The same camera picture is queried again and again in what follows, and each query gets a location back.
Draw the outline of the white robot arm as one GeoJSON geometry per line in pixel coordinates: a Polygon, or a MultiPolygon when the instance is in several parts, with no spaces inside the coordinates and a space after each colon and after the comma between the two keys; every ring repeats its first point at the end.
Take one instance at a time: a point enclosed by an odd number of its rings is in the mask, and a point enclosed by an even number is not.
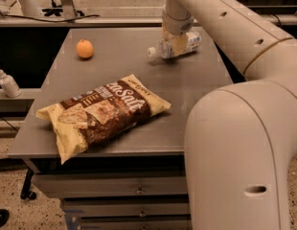
{"type": "Polygon", "coordinates": [[[297,39],[236,0],[166,0],[167,30],[193,16],[244,76],[199,100],[184,156],[193,230],[289,230],[297,153],[297,39]]]}

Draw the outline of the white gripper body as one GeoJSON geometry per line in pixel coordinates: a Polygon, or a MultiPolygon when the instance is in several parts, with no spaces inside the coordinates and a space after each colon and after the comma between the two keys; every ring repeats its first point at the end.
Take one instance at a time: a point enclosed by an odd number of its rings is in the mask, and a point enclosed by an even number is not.
{"type": "Polygon", "coordinates": [[[166,10],[163,10],[162,20],[163,27],[171,35],[185,34],[194,23],[194,18],[189,13],[186,18],[178,19],[173,18],[166,10]]]}

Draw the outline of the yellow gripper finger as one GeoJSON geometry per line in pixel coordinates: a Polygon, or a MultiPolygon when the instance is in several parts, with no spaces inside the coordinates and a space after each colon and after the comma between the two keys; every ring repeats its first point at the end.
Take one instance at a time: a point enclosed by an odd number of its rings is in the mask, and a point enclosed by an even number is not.
{"type": "Polygon", "coordinates": [[[167,31],[167,29],[162,26],[161,28],[161,34],[162,34],[162,40],[163,41],[170,41],[170,33],[167,31]]]}
{"type": "Polygon", "coordinates": [[[184,53],[187,42],[188,37],[186,34],[173,35],[171,37],[171,47],[175,57],[178,57],[184,53]]]}

